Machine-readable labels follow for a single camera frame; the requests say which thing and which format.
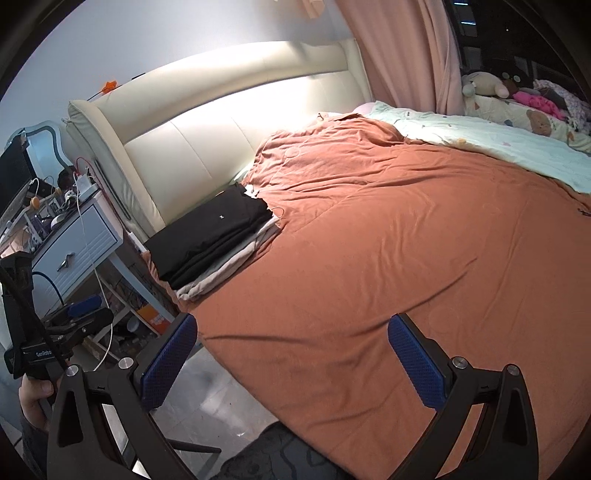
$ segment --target nightstand drawer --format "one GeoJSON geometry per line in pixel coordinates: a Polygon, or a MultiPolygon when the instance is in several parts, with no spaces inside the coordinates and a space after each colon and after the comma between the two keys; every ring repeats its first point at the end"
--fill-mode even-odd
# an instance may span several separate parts
{"type": "MultiPolygon", "coordinates": [[[[98,265],[101,256],[117,243],[117,239],[94,206],[82,213],[82,219],[88,247],[82,222],[77,218],[63,231],[58,232],[59,236],[33,266],[33,271],[42,272],[53,280],[62,297],[66,297],[70,290],[77,286],[78,279],[92,268],[93,261],[98,265]]],[[[59,300],[45,278],[35,275],[33,279],[35,310],[42,316],[59,300]]]]}

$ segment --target stack of folded clothes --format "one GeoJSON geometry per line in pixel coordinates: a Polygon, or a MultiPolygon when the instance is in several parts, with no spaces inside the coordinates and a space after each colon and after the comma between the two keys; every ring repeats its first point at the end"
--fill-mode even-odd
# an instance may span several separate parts
{"type": "Polygon", "coordinates": [[[267,203],[245,192],[228,187],[146,242],[160,280],[181,300],[213,290],[279,233],[267,203]]]}

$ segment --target computer screen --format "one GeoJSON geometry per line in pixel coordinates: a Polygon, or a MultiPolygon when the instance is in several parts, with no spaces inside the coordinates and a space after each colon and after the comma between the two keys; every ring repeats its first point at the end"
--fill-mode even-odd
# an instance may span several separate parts
{"type": "Polygon", "coordinates": [[[18,213],[33,178],[31,172],[27,151],[17,135],[0,156],[0,235],[6,222],[18,213]]]}

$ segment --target cream leather headboard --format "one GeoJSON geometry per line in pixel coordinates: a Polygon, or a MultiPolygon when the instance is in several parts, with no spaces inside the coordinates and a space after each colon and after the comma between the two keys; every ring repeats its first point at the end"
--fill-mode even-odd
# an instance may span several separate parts
{"type": "Polygon", "coordinates": [[[94,101],[67,131],[127,227],[146,239],[224,188],[278,129],[372,101],[354,39],[265,42],[188,57],[94,101]]]}

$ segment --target charging cable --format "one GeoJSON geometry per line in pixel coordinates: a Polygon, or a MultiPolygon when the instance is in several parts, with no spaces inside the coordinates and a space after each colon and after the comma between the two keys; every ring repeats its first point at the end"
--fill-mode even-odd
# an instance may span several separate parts
{"type": "MultiPolygon", "coordinates": [[[[86,243],[86,251],[88,252],[88,254],[90,256],[90,261],[92,262],[92,270],[94,270],[94,272],[95,272],[96,281],[99,283],[100,292],[103,294],[103,298],[105,299],[105,303],[107,305],[107,308],[110,309],[111,307],[109,306],[109,300],[107,300],[107,295],[105,295],[105,291],[103,289],[103,284],[100,281],[99,273],[96,271],[95,260],[92,258],[92,255],[90,254],[90,247],[88,245],[88,239],[86,237],[86,230],[84,228],[84,220],[82,219],[82,213],[80,211],[80,189],[78,188],[78,181],[77,181],[76,174],[74,174],[74,183],[76,184],[76,190],[77,190],[77,192],[76,192],[76,208],[78,209],[78,216],[80,217],[80,224],[82,225],[82,236],[84,237],[84,242],[86,243]]],[[[96,372],[99,369],[99,367],[103,364],[103,362],[107,358],[107,355],[109,355],[109,351],[111,351],[111,344],[112,343],[113,343],[113,323],[111,323],[111,335],[109,338],[109,346],[107,347],[107,351],[105,352],[103,358],[100,360],[99,364],[95,367],[93,372],[96,372]]]]}

